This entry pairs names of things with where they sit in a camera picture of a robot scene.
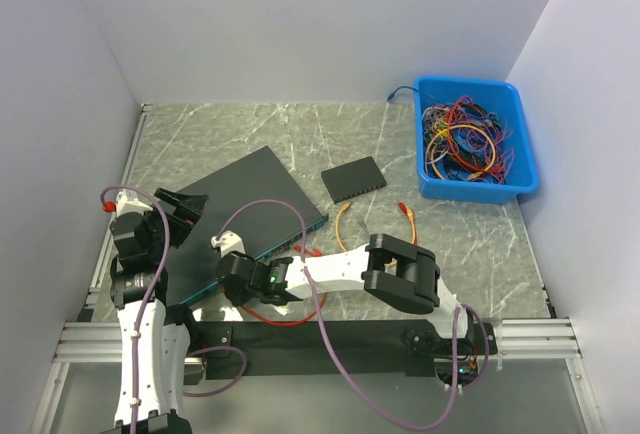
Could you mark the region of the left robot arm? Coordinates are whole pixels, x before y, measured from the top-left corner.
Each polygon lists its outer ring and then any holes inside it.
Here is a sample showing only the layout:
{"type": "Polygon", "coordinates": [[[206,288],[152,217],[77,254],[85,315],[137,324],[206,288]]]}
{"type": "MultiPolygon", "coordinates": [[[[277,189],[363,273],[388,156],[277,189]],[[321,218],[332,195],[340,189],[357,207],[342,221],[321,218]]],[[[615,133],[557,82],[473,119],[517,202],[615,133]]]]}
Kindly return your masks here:
{"type": "Polygon", "coordinates": [[[189,433],[182,417],[187,355],[201,342],[192,311],[167,302],[169,250],[179,247],[200,220],[205,195],[159,188],[113,187],[115,200],[100,199],[114,214],[109,229],[116,248],[110,296],[121,333],[121,384],[115,433],[189,433]]]}

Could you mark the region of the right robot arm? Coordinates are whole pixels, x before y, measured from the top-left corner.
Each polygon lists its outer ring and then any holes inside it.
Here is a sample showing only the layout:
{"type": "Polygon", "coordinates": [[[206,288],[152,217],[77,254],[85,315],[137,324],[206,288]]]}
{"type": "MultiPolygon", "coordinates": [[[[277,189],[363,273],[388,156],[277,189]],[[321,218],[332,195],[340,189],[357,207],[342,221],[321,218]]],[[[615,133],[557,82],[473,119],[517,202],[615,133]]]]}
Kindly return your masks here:
{"type": "Polygon", "coordinates": [[[364,291],[397,311],[424,315],[452,353],[475,340],[472,320],[442,279],[435,254],[390,235],[375,234],[367,245],[307,260],[297,255],[258,261],[231,231],[212,238],[211,246],[220,254],[216,280],[235,306],[253,299],[283,306],[314,293],[364,291]]]}

